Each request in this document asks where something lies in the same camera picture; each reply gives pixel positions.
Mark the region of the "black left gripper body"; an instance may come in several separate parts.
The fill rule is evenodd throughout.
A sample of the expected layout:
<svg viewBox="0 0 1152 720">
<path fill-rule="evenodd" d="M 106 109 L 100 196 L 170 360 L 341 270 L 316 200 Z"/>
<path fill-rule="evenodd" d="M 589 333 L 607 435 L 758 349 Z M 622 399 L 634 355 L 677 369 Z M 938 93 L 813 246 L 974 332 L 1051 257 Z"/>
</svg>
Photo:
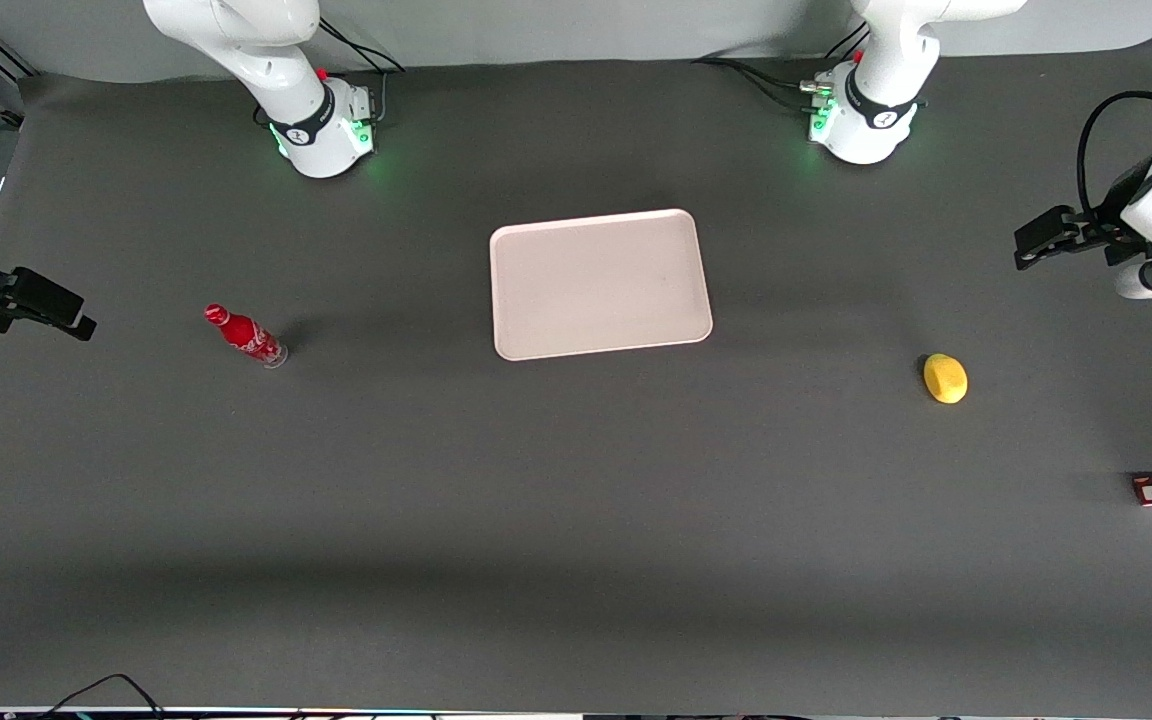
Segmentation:
<svg viewBox="0 0 1152 720">
<path fill-rule="evenodd" d="M 1123 209 L 1117 205 L 1098 205 L 1075 215 L 1079 236 L 1073 252 L 1102 250 L 1102 258 L 1108 266 L 1123 265 L 1138 258 L 1151 259 L 1149 241 L 1124 222 L 1121 211 Z"/>
</svg>

